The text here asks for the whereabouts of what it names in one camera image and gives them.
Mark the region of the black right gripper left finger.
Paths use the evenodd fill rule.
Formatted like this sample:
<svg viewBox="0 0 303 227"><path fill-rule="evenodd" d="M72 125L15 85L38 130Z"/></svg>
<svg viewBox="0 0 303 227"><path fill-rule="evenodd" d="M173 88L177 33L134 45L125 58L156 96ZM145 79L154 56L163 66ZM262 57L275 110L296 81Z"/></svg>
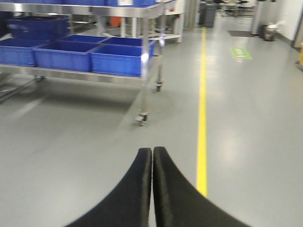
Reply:
<svg viewBox="0 0 303 227"><path fill-rule="evenodd" d="M124 177L95 207L69 227L147 227L152 184L152 151L140 148Z"/></svg>

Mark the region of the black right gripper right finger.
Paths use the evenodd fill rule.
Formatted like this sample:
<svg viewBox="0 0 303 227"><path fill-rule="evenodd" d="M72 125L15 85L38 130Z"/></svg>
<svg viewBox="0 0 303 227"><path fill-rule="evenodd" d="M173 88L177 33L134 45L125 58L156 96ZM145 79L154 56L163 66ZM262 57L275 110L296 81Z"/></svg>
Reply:
<svg viewBox="0 0 303 227"><path fill-rule="evenodd" d="M246 226L203 196L178 169L165 147L153 150L152 179L157 226Z"/></svg>

